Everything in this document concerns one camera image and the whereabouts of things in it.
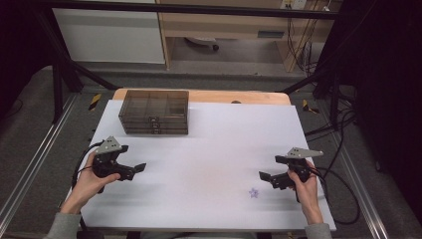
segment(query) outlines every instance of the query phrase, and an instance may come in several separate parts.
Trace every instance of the cabinet door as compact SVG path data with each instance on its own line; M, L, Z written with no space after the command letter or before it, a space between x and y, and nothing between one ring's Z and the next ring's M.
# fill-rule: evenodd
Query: cabinet door
M54 12L75 61L164 64L156 13L71 9Z

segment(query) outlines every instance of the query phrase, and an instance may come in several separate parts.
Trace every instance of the small sticker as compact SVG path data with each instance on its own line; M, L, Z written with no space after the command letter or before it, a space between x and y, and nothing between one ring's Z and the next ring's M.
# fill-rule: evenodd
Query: small sticker
M258 190L257 189L255 189L255 188L252 188L250 191L249 191L249 194L251 194L251 198L258 198L258 194L259 194L259 192L258 192Z

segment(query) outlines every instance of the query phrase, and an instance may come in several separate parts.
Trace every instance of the floor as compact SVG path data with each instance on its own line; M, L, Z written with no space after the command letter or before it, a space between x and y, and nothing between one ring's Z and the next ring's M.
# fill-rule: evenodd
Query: floor
M305 74L299 70L293 73L284 71L277 47L272 42L218 40L220 49L197 46L184 39L178 39L173 55L171 69L156 66L93 65L92 70L109 82L125 87L143 88L185 88L207 90L236 90L273 92L303 79ZM1 170L8 172L0 175L0 205L7 204L14 186L32 164L40 144L52 127L53 88L49 70L36 74L20 96L22 107L11 117L0 121ZM32 184L16 205L11 221L8 221L3 238L42 238L50 228L54 213L69 190L70 176L76 160L90 144L106 101L112 98L107 91L90 79L83 78L85 88L75 97L75 105L59 135L53 140L51 148L42 165L35 165L36 172ZM325 100L313 98L314 86L308 85L290 95L292 104L297 106L304 128L309 132L326 124L329 104ZM353 89L343 86L344 94L353 95ZM65 96L72 96L64 89ZM94 94L101 93L94 111L88 111ZM308 101L314 111L304 111L303 101ZM16 111L20 102L11 111ZM348 102L341 102L342 109L349 109ZM320 148L325 157L316 160L316 166L327 167L338 147L340 134L317 134L307 137L310 148ZM363 200L361 210L357 210L353 197L340 180L334 176L327 178L331 214L339 222L350 221L360 212L358 220L345 225L337 223L334 238L422 238L421 225L402 198L392 178L376 170L358 123L351 123L344 129L344 146L333 169L353 189L356 182L350 180L349 163L364 186L367 197L357 195ZM379 217L377 225L373 218ZM374 235L373 228L383 228L385 235ZM273 238L299 238L304 232L278 232ZM120 234L105 232L106 238L124 238Z

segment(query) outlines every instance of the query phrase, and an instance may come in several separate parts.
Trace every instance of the clear plastic box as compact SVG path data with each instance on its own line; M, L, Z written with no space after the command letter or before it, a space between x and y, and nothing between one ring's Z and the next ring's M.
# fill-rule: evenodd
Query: clear plastic box
M118 117L126 133L188 134L187 91L127 91Z

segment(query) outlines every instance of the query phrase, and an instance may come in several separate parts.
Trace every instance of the aluminum rail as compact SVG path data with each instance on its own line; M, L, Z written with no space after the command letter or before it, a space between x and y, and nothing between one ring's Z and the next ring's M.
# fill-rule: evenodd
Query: aluminum rail
M47 157L47 154L49 153L57 136L62 130L62 127L65 124L66 120L68 119L68 116L70 112L72 111L73 105L77 97L78 97L78 94L70 95L70 97L68 98L68 100L66 101L64 105L64 112L62 116L59 118L59 120L56 123L54 123L50 127L49 131L47 132L40 146L38 147L37 152L32 157L25 172L22 174L21 178L19 179L19 182L16 184L15 188L13 189L6 203L1 209L0 211L0 238L3 237L3 234L5 233L7 227L9 226L10 221L15 215L22 200L24 199L26 193L28 192L32 182L34 181L35 176L40 170L44 162L44 159Z
M330 11L286 10L205 5L127 3L80 0L33 0L31 1L31 3L35 4L35 6L38 7L124 12L187 13L325 20L337 20L339 17L346 17L345 14L340 15L337 12Z

